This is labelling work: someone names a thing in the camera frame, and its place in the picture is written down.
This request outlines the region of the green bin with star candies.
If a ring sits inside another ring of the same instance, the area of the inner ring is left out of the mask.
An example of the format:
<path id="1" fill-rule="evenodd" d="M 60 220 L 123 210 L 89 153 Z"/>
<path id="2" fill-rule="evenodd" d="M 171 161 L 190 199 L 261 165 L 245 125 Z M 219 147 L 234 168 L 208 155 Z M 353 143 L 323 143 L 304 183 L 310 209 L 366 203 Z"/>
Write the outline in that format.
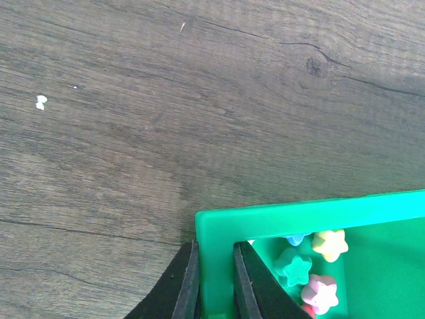
<path id="1" fill-rule="evenodd" d="M 424 317 L 424 192 L 201 211 L 195 216 L 203 318 L 235 318 L 233 246 L 252 241 L 269 274 L 288 247 L 337 283 L 327 318 Z"/>

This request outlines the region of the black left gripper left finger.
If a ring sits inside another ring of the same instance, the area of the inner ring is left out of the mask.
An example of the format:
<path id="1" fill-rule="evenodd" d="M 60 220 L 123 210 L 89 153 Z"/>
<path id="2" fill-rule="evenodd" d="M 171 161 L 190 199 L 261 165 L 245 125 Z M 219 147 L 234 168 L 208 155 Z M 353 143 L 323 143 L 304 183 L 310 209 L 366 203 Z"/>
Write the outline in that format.
<path id="1" fill-rule="evenodd" d="M 127 319 L 193 319 L 201 317 L 198 242 L 181 246 L 155 286 Z"/>

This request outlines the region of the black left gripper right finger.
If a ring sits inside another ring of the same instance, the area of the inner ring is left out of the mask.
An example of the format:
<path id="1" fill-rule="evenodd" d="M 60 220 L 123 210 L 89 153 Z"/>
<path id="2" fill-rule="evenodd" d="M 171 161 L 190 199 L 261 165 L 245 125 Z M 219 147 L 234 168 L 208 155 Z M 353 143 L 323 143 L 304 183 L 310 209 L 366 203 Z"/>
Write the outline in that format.
<path id="1" fill-rule="evenodd" d="M 251 244 L 235 243 L 233 259 L 237 318 L 311 317 L 284 291 Z"/>

